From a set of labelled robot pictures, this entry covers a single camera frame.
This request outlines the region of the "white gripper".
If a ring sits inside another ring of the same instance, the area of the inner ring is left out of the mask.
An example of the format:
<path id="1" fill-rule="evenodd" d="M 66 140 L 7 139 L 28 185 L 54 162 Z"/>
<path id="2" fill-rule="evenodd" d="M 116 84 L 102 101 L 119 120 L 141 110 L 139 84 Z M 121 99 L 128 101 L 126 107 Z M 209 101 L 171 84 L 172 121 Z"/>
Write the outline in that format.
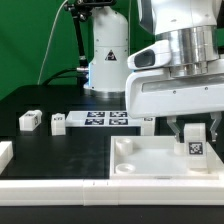
<path id="1" fill-rule="evenodd" d="M 180 141 L 176 116 L 209 113 L 211 139 L 224 111 L 224 72 L 188 78 L 169 78 L 165 69 L 132 73 L 126 82 L 126 110 L 132 118 L 168 117 L 167 124 Z"/>

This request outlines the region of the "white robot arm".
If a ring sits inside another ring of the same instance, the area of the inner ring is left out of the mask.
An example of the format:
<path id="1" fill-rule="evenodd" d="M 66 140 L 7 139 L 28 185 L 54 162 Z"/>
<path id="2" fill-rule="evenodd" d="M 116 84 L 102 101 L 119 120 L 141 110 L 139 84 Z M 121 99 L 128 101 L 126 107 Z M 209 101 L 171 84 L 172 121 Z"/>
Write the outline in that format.
<path id="1" fill-rule="evenodd" d="M 224 111 L 224 59 L 217 19 L 224 0 L 137 0 L 139 22 L 155 43 L 130 55 L 128 28 L 105 3 L 93 9 L 94 58 L 85 90 L 123 93 L 133 118 L 209 113 L 212 136 Z"/>

